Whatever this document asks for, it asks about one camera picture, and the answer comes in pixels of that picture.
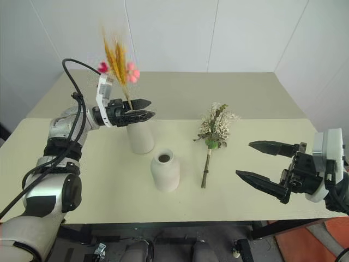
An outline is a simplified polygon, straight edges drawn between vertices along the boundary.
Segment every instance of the table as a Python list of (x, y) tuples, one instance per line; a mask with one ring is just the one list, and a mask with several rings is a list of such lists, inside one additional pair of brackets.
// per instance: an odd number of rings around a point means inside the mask
[[(35, 166), (46, 144), (50, 119), (24, 119), (0, 148), (0, 206), (20, 190), (23, 175)], [(296, 144), (312, 149), (316, 132), (307, 119), (240, 120), (231, 127), (228, 147), (212, 153), (207, 188), (201, 189), (206, 147), (196, 138), (199, 120), (155, 120), (149, 124), (155, 149), (145, 155), (130, 150), (125, 128), (101, 127), (89, 132), (82, 150), (82, 203), (67, 223), (150, 223), (255, 221), (343, 216), (292, 194), (287, 205), (242, 181), (235, 170), (249, 170), (278, 182), (290, 159), (269, 156), (248, 146), (255, 140)], [(170, 148), (181, 163), (180, 184), (172, 193), (155, 188), (150, 163), (154, 152)], [(23, 212), (22, 203), (5, 216)]]

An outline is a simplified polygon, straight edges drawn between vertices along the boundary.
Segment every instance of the floor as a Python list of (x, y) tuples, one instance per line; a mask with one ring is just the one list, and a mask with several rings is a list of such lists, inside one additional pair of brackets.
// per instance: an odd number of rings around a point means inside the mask
[[(197, 238), (208, 242), (220, 262), (236, 261), (232, 255), (232, 243), (236, 239), (244, 239), (249, 235), (250, 227), (232, 227), (229, 225), (213, 225), (206, 227), (180, 227), (180, 228), (132, 228), (115, 230), (94, 230), (93, 235), (118, 235), (120, 241), (116, 243), (106, 243), (106, 257), (103, 261), (119, 261), (126, 246), (139, 239), (158, 241), (166, 238), (181, 238), (190, 240)], [(250, 241), (251, 252), (254, 261), (258, 262), (283, 262), (278, 246), (274, 238), (265, 240)], [(95, 246), (83, 246), (78, 243), (71, 243), (66, 240), (57, 239), (55, 248), (49, 262), (83, 262), (85, 254), (92, 254)], [(155, 262), (189, 262), (191, 245), (155, 245)]]

